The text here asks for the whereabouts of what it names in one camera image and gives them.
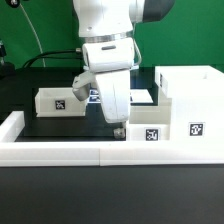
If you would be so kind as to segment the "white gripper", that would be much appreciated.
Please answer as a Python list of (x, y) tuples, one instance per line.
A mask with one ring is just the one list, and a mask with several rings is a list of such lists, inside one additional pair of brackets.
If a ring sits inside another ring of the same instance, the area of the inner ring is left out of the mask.
[(130, 71), (105, 73), (85, 71), (74, 78), (72, 92), (79, 101), (89, 97), (90, 85), (97, 87), (102, 111), (107, 123), (119, 123), (113, 130), (115, 139), (126, 137), (126, 121), (130, 116)]

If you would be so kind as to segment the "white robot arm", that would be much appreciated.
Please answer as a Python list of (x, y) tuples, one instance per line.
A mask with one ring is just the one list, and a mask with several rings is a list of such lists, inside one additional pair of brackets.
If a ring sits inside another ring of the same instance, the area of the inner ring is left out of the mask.
[(141, 63), (134, 25), (162, 20), (174, 4), (175, 0), (73, 0), (86, 70), (74, 78), (72, 91), (84, 101), (94, 85), (108, 123), (125, 124), (130, 117), (130, 70)]

